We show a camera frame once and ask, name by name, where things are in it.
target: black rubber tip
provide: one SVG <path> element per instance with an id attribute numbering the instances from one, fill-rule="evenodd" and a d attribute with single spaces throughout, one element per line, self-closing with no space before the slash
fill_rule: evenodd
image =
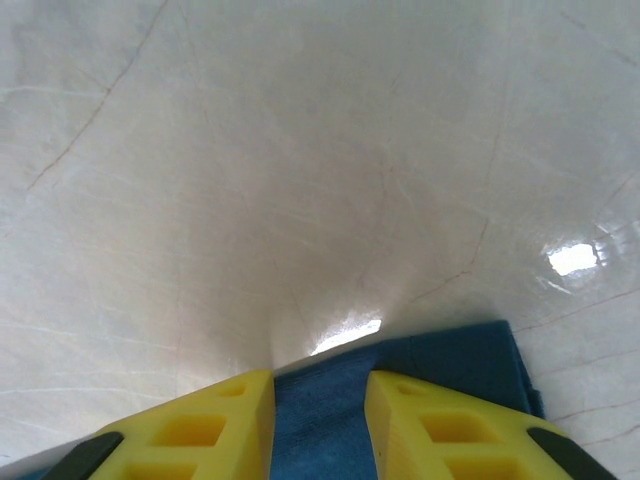
<path id="1" fill-rule="evenodd" d="M 573 480 L 616 480 L 570 438 L 538 427 L 527 433 Z"/>
<path id="2" fill-rule="evenodd" d="M 86 440 L 71 450 L 41 480 L 87 480 L 116 449 L 124 435 L 108 432 Z"/>

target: blue towel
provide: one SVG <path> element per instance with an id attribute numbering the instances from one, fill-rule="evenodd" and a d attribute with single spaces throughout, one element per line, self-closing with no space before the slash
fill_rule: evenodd
<path id="1" fill-rule="evenodd" d="M 505 321 L 386 340 L 276 378 L 272 480 L 375 480 L 363 410 L 371 370 L 543 415 Z"/>

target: blue cloth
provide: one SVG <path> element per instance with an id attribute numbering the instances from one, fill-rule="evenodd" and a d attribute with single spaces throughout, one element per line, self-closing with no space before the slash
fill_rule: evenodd
<path id="1" fill-rule="evenodd" d="M 364 418 L 374 369 L 543 415 L 505 321 L 387 340 L 276 378 L 272 480 L 375 480 Z"/>

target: yellow plastic part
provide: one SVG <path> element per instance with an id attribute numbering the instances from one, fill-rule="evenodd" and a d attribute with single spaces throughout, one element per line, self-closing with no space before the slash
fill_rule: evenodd
<path id="1" fill-rule="evenodd" d="M 571 480 L 527 429 L 554 425 L 404 375 L 369 375 L 365 415 L 380 480 Z"/>
<path id="2" fill-rule="evenodd" d="M 273 375 L 230 378 L 103 428 L 124 440 L 91 480 L 253 480 L 269 478 Z"/>

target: floor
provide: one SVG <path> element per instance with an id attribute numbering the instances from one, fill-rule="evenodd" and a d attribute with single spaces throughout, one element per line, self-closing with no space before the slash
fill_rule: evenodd
<path id="1" fill-rule="evenodd" d="M 0 9 L 0 463 L 506 318 L 550 419 L 640 479 L 640 2 Z"/>

